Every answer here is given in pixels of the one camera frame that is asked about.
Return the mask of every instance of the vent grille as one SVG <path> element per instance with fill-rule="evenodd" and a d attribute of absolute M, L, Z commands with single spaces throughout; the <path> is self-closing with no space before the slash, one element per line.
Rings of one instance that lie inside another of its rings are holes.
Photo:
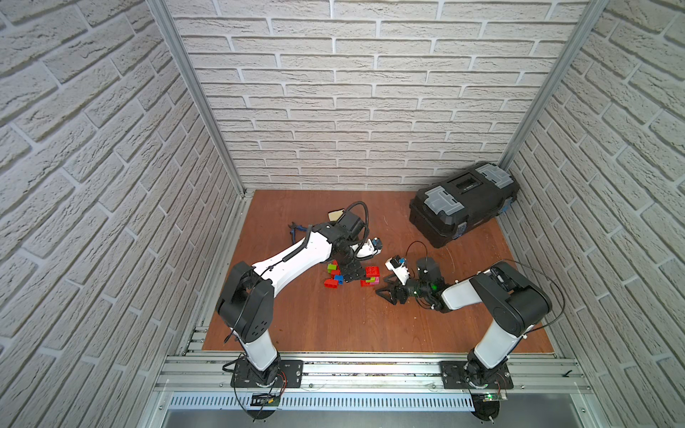
<path fill-rule="evenodd" d="M 238 392 L 238 400 L 248 410 L 253 392 Z M 170 410 L 224 409 L 240 406 L 232 392 L 175 392 Z M 348 393 L 348 392 L 286 392 L 277 407 L 280 410 L 358 410 L 381 412 L 472 412 L 471 395 L 463 392 L 429 394 Z"/>

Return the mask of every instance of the red lego brick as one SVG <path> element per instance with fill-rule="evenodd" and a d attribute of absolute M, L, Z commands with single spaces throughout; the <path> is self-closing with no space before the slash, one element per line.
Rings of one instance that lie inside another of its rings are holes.
<path fill-rule="evenodd" d="M 366 276 L 368 278 L 379 277 L 380 275 L 381 275 L 381 270 L 378 268 L 378 266 L 367 266 L 366 267 Z"/>

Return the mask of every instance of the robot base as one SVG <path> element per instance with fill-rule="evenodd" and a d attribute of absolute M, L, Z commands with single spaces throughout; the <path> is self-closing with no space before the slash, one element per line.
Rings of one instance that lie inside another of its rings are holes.
<path fill-rule="evenodd" d="M 469 376 L 464 366 L 466 361 L 441 361 L 440 371 L 443 374 L 443 387 L 446 390 L 463 390 L 463 389 L 474 389 L 480 388 L 482 386 L 489 386 L 489 388 L 498 388 L 503 390 L 510 390 L 514 388 L 514 383 L 512 382 L 509 369 L 506 363 L 500 364 L 496 370 L 493 369 L 489 376 L 487 376 L 486 382 L 482 385 L 474 386 L 469 383 L 467 377 Z"/>
<path fill-rule="evenodd" d="M 302 360 L 280 360 L 279 371 L 282 371 L 288 384 L 286 388 L 299 388 L 302 383 Z M 283 386 L 283 379 L 276 376 L 273 385 L 274 390 L 279 390 Z M 264 384 L 260 381 L 260 373 L 255 373 L 255 368 L 247 359 L 240 359 L 236 362 L 233 377 L 231 378 L 233 388 L 263 388 Z"/>

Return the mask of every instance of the wooden floor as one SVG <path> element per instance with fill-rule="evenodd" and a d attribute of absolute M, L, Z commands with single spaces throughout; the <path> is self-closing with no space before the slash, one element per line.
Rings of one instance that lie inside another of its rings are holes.
<path fill-rule="evenodd" d="M 381 276 L 390 272 L 385 261 L 404 255 L 413 240 L 422 240 L 428 255 L 440 265 L 449 283 L 487 269 L 501 258 L 511 258 L 496 220 L 491 220 L 441 249 L 427 243 L 409 222 L 413 192 L 258 190 L 249 208 L 232 264 L 265 260 L 291 245 L 288 224 L 327 221 L 327 213 L 362 200 L 369 207 L 370 237 L 379 237 L 383 251 L 364 262 L 379 266 Z M 298 239 L 303 237 L 299 232 Z M 411 267 L 424 250 L 414 244 L 408 254 Z M 415 301 L 392 306 L 358 281 L 338 289 L 323 286 L 325 265 L 300 275 L 277 296 L 271 338 L 279 351 L 455 352 L 466 353 L 485 334 L 492 317 L 482 303 L 448 314 L 421 309 Z M 204 342 L 205 351 L 237 351 L 234 340 L 224 344 L 230 332 L 215 313 Z M 547 334 L 537 331 L 523 340 L 515 352 L 553 352 Z"/>

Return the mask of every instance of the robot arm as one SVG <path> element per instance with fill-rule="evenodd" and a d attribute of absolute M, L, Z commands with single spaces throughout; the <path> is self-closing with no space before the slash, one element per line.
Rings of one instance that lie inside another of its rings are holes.
<path fill-rule="evenodd" d="M 408 278 L 404 259 L 395 257 L 388 260 L 386 266 L 397 281 L 386 280 L 391 285 L 376 293 L 393 305 L 416 296 L 440 312 L 480 302 L 488 308 L 493 321 L 469 353 L 464 367 L 464 378 L 475 388 L 492 382 L 521 338 L 552 309 L 545 292 L 505 262 L 497 262 L 488 270 L 452 286 L 445 284 L 440 268 L 430 257 L 418 261 L 418 280 Z"/>
<path fill-rule="evenodd" d="M 366 223 L 350 212 L 355 205 L 366 210 L 363 202 L 356 202 L 336 222 L 309 226 L 304 239 L 272 258 L 252 266 L 239 262 L 229 272 L 216 311 L 245 348 L 258 384 L 270 385 L 278 372 L 279 354 L 268 328 L 273 320 L 273 300 L 286 285 L 315 264 L 331 259 L 337 260 L 345 281 L 366 279 L 360 261 L 380 253 L 382 244 L 378 238 L 368 239 Z M 363 229 L 363 238 L 358 240 Z"/>

